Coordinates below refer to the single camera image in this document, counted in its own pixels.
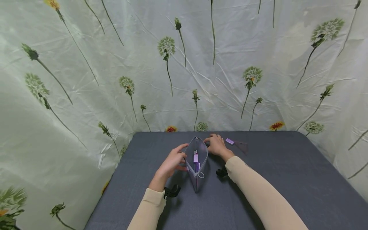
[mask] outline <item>right hand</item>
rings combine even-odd
[[[211,134],[204,142],[210,142],[208,151],[211,154],[220,156],[225,162],[235,156],[231,150],[226,148],[224,139],[220,135]]]

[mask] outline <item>arm sleeve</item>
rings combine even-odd
[[[308,230],[288,201],[239,157],[230,158],[225,167],[266,230]]]
[[[128,230],[156,230],[159,217],[166,205],[164,194],[165,192],[147,188]]]

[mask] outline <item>orange flower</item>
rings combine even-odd
[[[169,125],[167,128],[166,128],[166,132],[176,132],[178,131],[178,129],[173,126],[173,125]]]
[[[102,194],[103,194],[103,192],[105,192],[107,186],[109,185],[109,182],[110,182],[110,180],[108,182],[106,182],[105,186],[103,187],[102,192],[101,192]]]
[[[43,0],[47,5],[51,6],[54,10],[59,10],[60,5],[56,0]]]
[[[0,210],[0,216],[4,216],[8,212],[8,209]]]
[[[285,123],[283,123],[282,121],[279,121],[279,122],[273,123],[273,124],[270,126],[270,130],[272,130],[272,131],[277,131],[278,129],[281,129],[284,125],[285,125]]]

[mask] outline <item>small purple object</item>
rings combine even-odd
[[[231,145],[234,145],[234,141],[232,141],[232,140],[230,140],[229,138],[227,138],[226,140],[225,140],[227,143],[229,143],[229,144],[231,144]]]

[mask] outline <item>gray tablecloth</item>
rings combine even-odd
[[[194,136],[204,139],[209,134],[135,134],[85,230],[126,229],[170,150]],[[301,133],[218,134],[248,143],[247,155],[236,146],[227,146],[289,201],[310,230],[368,229],[368,204]],[[178,184],[181,191],[178,197],[168,199],[157,229],[264,229],[239,188],[228,177],[217,178],[216,170],[223,165],[219,158],[210,156],[203,187],[197,194],[186,172],[175,173],[167,187]]]

